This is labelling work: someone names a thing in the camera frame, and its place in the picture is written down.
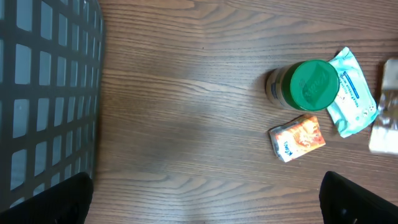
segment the wooden table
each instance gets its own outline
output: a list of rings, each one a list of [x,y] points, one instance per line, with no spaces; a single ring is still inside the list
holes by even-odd
[[[87,223],[322,223],[333,170],[398,204],[398,157],[343,139],[284,164],[265,73],[348,46],[373,93],[398,55],[393,0],[101,0],[107,28],[95,194]]]

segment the plastic jar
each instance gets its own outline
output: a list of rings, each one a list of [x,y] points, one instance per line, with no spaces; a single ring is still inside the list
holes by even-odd
[[[323,110],[340,88],[336,69],[323,60],[298,62],[275,70],[266,81],[268,99],[280,108]]]

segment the gray plastic basket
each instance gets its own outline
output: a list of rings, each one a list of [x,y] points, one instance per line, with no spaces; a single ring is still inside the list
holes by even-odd
[[[96,0],[0,0],[0,212],[92,176],[103,49]]]

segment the wet wipes package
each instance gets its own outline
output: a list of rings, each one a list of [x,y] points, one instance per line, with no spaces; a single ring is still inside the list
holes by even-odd
[[[349,48],[345,47],[329,63],[338,72],[340,90],[327,110],[340,136],[346,138],[360,132],[376,119],[376,102]]]

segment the small snack packet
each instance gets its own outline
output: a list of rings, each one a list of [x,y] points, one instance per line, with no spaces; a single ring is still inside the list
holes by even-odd
[[[373,153],[398,154],[398,59],[384,65],[381,97],[369,142]]]
[[[275,154],[284,162],[296,159],[326,144],[317,117],[309,114],[269,130],[269,135]]]

